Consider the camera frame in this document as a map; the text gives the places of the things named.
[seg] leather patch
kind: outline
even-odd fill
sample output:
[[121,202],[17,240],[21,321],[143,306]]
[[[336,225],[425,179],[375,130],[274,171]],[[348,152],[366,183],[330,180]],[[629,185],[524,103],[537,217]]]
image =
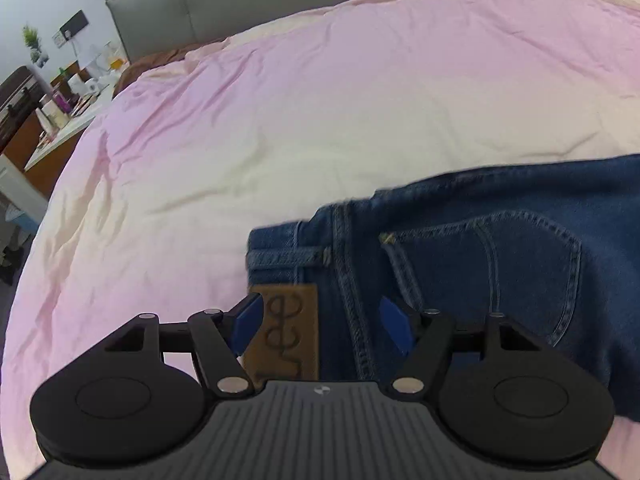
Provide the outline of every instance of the leather patch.
[[258,333],[242,356],[256,386],[267,379],[317,381],[318,288],[305,285],[255,285],[264,300]]

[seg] green plant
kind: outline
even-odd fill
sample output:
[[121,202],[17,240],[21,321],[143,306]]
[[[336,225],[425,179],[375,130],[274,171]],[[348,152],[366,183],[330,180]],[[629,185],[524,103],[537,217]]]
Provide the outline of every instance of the green plant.
[[38,37],[38,29],[25,25],[22,28],[22,37],[24,44],[31,50],[40,50],[40,38]]

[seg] electrical outlet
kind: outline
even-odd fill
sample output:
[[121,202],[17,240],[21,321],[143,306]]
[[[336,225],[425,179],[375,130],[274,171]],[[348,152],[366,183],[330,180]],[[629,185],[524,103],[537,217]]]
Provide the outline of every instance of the electrical outlet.
[[53,43],[55,43],[58,48],[61,48],[66,43],[66,39],[62,35],[62,31],[59,30],[53,35]]

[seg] bedsheet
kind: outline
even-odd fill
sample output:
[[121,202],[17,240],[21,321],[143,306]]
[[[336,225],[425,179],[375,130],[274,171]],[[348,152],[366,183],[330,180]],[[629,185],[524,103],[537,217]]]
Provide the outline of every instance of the bedsheet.
[[[12,478],[43,460],[36,387],[139,312],[230,308],[252,228],[444,171],[635,152],[640,0],[353,0],[146,73],[82,136],[18,284]],[[637,479],[639,449],[619,418],[600,457]]]

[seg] blue denim jeans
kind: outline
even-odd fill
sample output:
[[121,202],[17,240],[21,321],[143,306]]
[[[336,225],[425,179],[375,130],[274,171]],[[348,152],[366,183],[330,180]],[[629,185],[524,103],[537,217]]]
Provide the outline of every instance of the blue denim jeans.
[[320,376],[388,380],[382,295],[459,321],[500,311],[640,420],[640,156],[481,168],[324,206],[249,238],[251,284],[316,283]]

